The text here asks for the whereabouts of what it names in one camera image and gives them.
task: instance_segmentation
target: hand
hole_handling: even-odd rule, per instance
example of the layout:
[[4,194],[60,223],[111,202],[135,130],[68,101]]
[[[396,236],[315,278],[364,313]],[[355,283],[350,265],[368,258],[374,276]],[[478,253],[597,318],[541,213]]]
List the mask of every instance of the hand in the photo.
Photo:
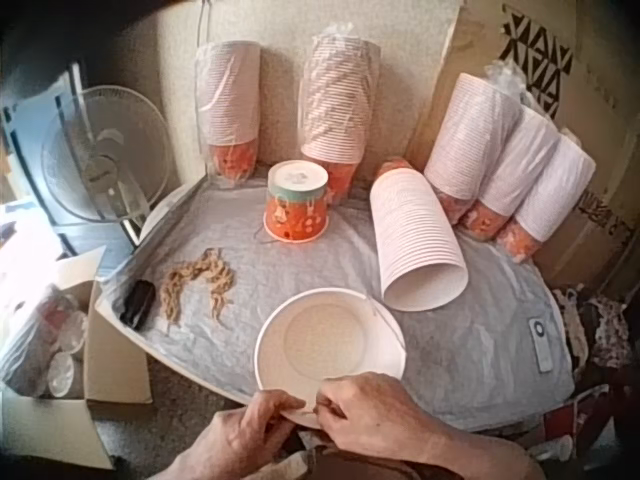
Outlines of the hand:
[[325,380],[316,403],[320,426],[342,450],[435,465],[467,480],[544,480],[518,445],[441,422],[387,375]]
[[388,375],[325,380],[316,403],[318,422],[337,447],[361,455],[431,463],[454,432]]
[[238,480],[259,470],[273,461],[294,428],[280,412],[304,405],[282,390],[265,390],[246,408],[216,413],[193,446],[157,480]]

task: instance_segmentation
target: fan grille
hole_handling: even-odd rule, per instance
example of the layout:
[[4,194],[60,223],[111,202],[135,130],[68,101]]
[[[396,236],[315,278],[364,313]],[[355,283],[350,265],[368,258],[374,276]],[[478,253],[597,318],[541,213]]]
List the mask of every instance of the fan grille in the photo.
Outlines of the fan grille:
[[164,189],[171,158],[160,112],[122,87],[91,88],[61,106],[42,150],[52,196],[92,222],[144,214]]

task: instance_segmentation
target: remote control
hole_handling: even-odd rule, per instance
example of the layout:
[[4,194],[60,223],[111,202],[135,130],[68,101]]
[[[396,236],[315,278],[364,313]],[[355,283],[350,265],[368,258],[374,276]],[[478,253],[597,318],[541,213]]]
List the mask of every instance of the remote control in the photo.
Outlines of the remote control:
[[547,337],[544,321],[540,318],[531,318],[529,319],[529,328],[531,329],[533,346],[536,349],[536,357],[538,358],[538,369],[540,373],[550,372],[553,370],[553,359],[551,358],[551,347],[549,347],[549,338]]

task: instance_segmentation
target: black lighter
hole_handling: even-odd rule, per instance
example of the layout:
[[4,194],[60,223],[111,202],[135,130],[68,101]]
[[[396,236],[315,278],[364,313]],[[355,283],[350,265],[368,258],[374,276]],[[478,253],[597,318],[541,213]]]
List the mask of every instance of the black lighter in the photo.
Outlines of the black lighter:
[[138,330],[149,316],[156,299],[156,287],[146,280],[138,280],[133,284],[124,300],[124,311],[120,321],[128,327]]

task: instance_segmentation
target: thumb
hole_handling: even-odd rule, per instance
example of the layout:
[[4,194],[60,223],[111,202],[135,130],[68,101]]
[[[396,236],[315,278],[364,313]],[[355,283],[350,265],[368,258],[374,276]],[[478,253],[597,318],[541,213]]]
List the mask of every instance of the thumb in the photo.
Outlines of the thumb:
[[318,423],[320,427],[333,438],[333,435],[344,425],[347,421],[345,418],[336,415],[326,405],[316,405],[316,415],[318,417]]
[[270,455],[275,455],[278,450],[280,450],[280,447],[282,447],[285,440],[289,438],[294,428],[295,424],[286,418],[279,418],[276,421],[264,442]]

